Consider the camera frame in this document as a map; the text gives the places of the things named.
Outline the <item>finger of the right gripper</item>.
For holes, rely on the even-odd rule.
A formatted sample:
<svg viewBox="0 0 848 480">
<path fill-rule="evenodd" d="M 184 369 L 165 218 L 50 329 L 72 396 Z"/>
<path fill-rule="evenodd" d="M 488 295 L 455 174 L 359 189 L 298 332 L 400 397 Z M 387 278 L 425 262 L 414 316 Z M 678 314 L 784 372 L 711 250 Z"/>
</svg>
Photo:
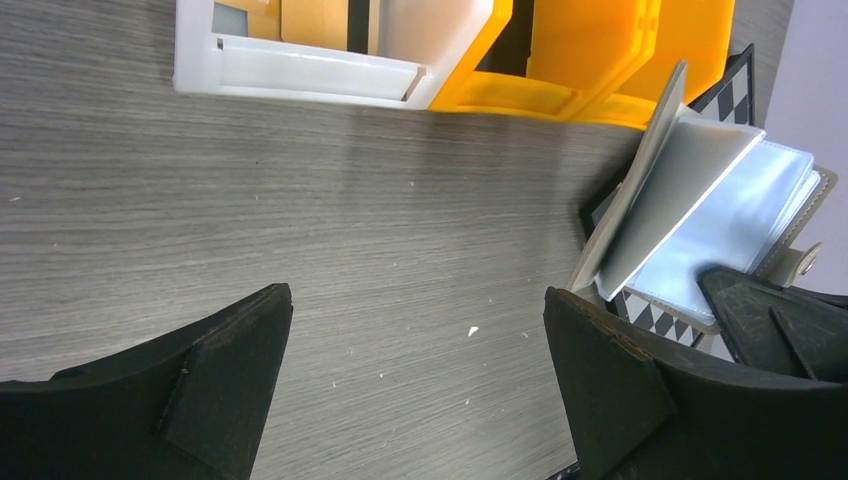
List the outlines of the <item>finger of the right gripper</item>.
<svg viewBox="0 0 848 480">
<path fill-rule="evenodd" d="M 720 266 L 697 283 L 736 362 L 810 380 L 847 380 L 845 295 L 781 287 Z"/>
</svg>

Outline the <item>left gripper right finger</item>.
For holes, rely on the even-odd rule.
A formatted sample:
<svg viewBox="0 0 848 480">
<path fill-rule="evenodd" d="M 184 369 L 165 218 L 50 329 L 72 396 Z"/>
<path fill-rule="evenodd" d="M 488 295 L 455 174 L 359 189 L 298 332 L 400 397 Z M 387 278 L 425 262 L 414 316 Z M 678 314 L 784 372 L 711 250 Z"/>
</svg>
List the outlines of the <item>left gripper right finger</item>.
<svg viewBox="0 0 848 480">
<path fill-rule="evenodd" d="M 847 388 L 731 363 L 570 291 L 543 314 L 584 479 L 843 479 Z"/>
</svg>

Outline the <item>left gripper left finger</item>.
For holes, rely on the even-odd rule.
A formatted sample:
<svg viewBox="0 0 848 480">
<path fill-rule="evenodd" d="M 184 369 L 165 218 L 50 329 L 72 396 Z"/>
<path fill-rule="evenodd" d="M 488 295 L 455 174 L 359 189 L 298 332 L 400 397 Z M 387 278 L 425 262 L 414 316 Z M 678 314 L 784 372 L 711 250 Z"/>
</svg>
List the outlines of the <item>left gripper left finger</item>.
<svg viewBox="0 0 848 480">
<path fill-rule="evenodd" d="M 293 316 L 285 283 L 45 381 L 1 385 L 5 479 L 246 479 Z"/>
</svg>

